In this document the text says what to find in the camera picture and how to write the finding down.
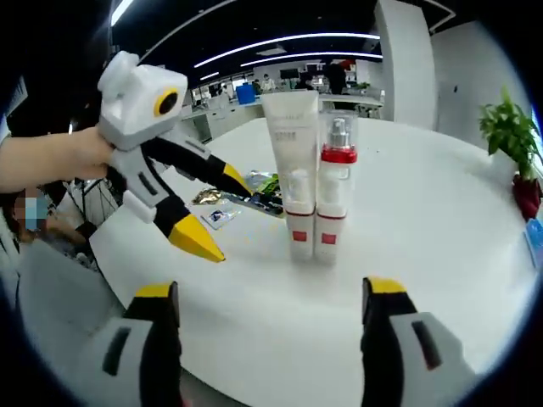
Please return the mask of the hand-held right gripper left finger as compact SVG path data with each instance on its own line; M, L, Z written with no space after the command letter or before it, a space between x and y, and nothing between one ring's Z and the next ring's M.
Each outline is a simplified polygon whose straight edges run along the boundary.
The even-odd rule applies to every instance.
M81 404L181 406L179 327L176 282L138 289L122 316L111 318L81 351Z

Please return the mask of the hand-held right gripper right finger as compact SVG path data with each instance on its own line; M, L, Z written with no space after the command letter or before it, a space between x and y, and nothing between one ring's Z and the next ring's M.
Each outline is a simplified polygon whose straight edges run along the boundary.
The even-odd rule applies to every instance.
M363 406L453 406L475 384L460 339L397 281L362 283Z

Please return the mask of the person's left hand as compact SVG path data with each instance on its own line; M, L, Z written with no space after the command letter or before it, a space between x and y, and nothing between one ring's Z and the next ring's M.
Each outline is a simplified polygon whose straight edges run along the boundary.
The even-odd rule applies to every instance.
M114 151L97 126L73 132L69 135L68 179L103 179L108 172Z

